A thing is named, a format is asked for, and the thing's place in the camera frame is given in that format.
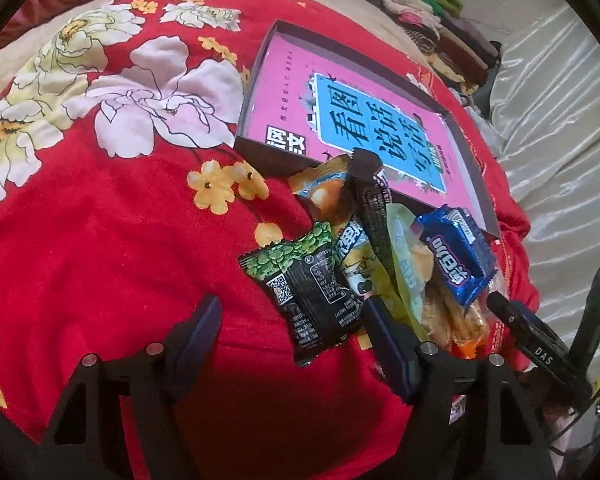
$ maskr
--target bed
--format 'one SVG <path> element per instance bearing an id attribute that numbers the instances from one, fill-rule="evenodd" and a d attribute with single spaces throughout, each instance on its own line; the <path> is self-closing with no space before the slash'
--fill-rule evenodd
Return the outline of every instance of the bed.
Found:
<path id="1" fill-rule="evenodd" d="M 236 263 L 310 226 L 285 182 L 254 183 L 230 148 L 250 66 L 278 18 L 380 60 L 454 114 L 500 222 L 493 249 L 509 295 L 538 307 L 522 248 L 529 224 L 504 173 L 379 9 L 93 0 L 0 49 L 0 149 L 11 150 L 0 155 L 0 406 L 32 438 L 83 355 L 161 340 L 213 292 L 225 305 L 219 345 L 176 409 L 205 478 L 353 478 L 395 451 L 410 409 L 378 381 L 372 354 L 351 341 L 297 368 L 284 322 Z M 144 478 L 132 434 L 128 444 Z"/>

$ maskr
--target blue title label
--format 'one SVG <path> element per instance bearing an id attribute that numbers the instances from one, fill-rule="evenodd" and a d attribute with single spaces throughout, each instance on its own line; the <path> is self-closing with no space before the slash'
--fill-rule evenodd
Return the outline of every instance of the blue title label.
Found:
<path id="1" fill-rule="evenodd" d="M 355 88 L 314 75 L 318 136 L 325 144 L 351 153 L 364 148 L 382 163 L 411 178 L 445 192 L 442 175 L 433 158 L 427 134 L 416 118 Z"/>

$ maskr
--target snack package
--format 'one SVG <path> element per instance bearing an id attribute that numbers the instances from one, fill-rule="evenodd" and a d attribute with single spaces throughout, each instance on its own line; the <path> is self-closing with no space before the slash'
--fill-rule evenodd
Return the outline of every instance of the snack package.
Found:
<path id="1" fill-rule="evenodd" d="M 394 258 L 398 293 L 406 307 L 409 325 L 425 341 L 427 330 L 423 327 L 425 283 L 433 271 L 433 254 L 411 231 L 415 215 L 402 204 L 387 204 L 387 228 Z"/>
<path id="2" fill-rule="evenodd" d="M 307 200 L 314 220 L 340 229 L 356 209 L 352 193 L 344 189 L 350 157 L 346 153 L 316 168 L 306 168 L 286 180 L 293 194 Z"/>
<path id="3" fill-rule="evenodd" d="M 349 155 L 339 155 L 302 170 L 287 179 L 289 187 L 311 204 L 314 218 L 331 224 L 336 267 L 351 290 L 363 299 L 379 294 L 396 319 L 405 318 L 400 296 L 376 256 L 362 220 L 354 215 L 358 204 L 347 181 L 350 161 Z"/>
<path id="4" fill-rule="evenodd" d="M 315 223 L 297 240 L 282 240 L 245 254 L 238 262 L 276 300 L 298 366 L 307 366 L 360 328 L 362 300 L 336 281 L 328 222 Z"/>
<path id="5" fill-rule="evenodd" d="M 391 284 L 398 288 L 394 269 L 389 230 L 386 225 L 386 205 L 391 203 L 391 190 L 384 177 L 380 157 L 368 150 L 357 148 L 349 163 L 356 197 L 360 204 L 360 217 L 374 253 L 385 268 Z"/>
<path id="6" fill-rule="evenodd" d="M 485 295 L 479 296 L 467 308 L 463 308 L 439 276 L 434 278 L 433 285 L 446 306 L 453 343 L 458 346 L 462 357 L 475 358 L 477 348 L 487 344 L 490 334 L 490 324 L 480 305 L 480 298 L 486 298 Z"/>
<path id="7" fill-rule="evenodd" d="M 451 350 L 449 314 L 438 290 L 429 284 L 425 288 L 421 323 L 430 341 L 445 350 Z"/>
<path id="8" fill-rule="evenodd" d="M 336 266 L 353 292 L 363 299 L 378 294 L 394 319 L 408 318 L 408 311 L 374 253 L 357 214 L 338 232 L 334 256 Z"/>
<path id="9" fill-rule="evenodd" d="M 416 219 L 420 240 L 427 244 L 445 285 L 465 309 L 496 274 L 496 258 L 472 216 L 443 205 Z"/>

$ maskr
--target green pea snack bag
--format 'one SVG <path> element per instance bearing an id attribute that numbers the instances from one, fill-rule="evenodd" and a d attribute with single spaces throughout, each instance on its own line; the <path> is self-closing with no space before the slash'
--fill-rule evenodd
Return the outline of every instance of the green pea snack bag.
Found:
<path id="1" fill-rule="evenodd" d="M 286 319 L 298 366 L 307 366 L 360 328 L 362 300 L 336 281 L 328 222 L 315 223 L 297 240 L 282 240 L 245 254 L 238 262 L 275 299 Z"/>

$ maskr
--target black snack wrapper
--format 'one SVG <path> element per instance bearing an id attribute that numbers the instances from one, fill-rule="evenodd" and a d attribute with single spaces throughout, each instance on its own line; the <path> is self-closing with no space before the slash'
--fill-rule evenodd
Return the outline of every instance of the black snack wrapper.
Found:
<path id="1" fill-rule="evenodd" d="M 384 167 L 374 152 L 356 148 L 349 165 L 356 196 L 360 202 L 362 224 L 374 253 L 389 275 L 394 290 L 398 290 L 395 277 L 394 255 L 386 225 L 386 205 L 391 203 L 391 190 L 384 178 Z"/>
<path id="2" fill-rule="evenodd" d="M 307 366 L 320 352 L 342 343 L 360 328 L 362 300 L 336 281 L 328 222 L 315 223 L 297 240 L 283 240 L 245 254 L 238 262 L 276 300 L 298 366 Z"/>

